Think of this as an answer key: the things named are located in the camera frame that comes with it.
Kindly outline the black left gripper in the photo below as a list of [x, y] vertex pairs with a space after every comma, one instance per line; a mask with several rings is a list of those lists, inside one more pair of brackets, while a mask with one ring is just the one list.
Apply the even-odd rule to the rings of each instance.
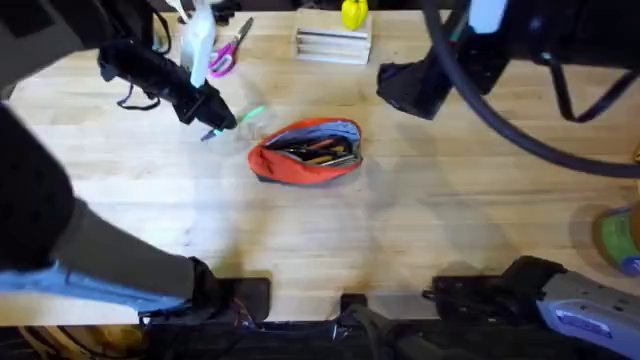
[[[216, 88], [209, 84], [195, 87], [184, 68], [139, 43], [121, 41], [101, 47], [98, 65], [105, 81], [118, 77], [129, 83], [127, 95], [116, 102], [122, 109], [150, 111], [165, 100], [184, 124], [198, 120], [215, 130], [237, 126], [235, 115]], [[128, 105], [135, 87], [140, 88], [152, 103]]]

